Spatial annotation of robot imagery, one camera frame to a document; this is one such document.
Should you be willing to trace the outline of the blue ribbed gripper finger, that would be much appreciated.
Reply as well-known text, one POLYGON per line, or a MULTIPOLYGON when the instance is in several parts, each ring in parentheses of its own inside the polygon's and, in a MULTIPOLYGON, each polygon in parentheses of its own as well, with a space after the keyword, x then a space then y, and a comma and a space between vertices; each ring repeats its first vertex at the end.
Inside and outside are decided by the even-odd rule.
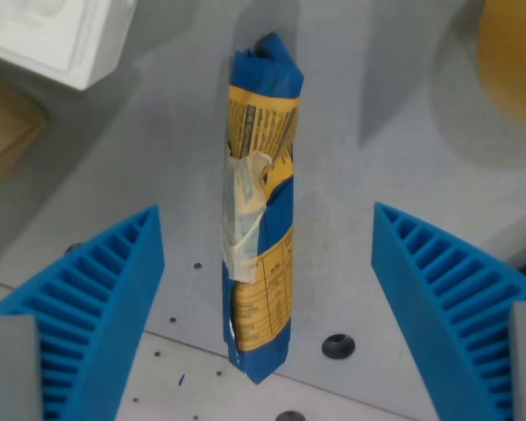
POLYGON ((372 267, 441 420, 511 420, 509 314, 526 276, 377 202, 372 267))
POLYGON ((159 208, 113 225, 0 301, 39 334, 46 420, 112 420, 165 268, 159 208))

